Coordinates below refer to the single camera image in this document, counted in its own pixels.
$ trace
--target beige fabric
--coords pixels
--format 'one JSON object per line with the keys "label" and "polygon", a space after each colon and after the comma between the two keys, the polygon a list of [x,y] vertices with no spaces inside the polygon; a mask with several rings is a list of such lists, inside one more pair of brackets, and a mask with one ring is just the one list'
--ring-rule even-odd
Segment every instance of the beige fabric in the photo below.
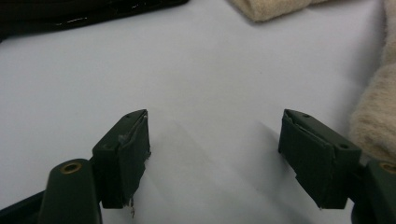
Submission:
{"label": "beige fabric", "polygon": [[290,13],[328,0],[232,0],[253,21],[268,21],[273,17]]}
{"label": "beige fabric", "polygon": [[385,0],[387,41],[381,67],[351,118],[350,140],[368,155],[396,163],[396,0]]}

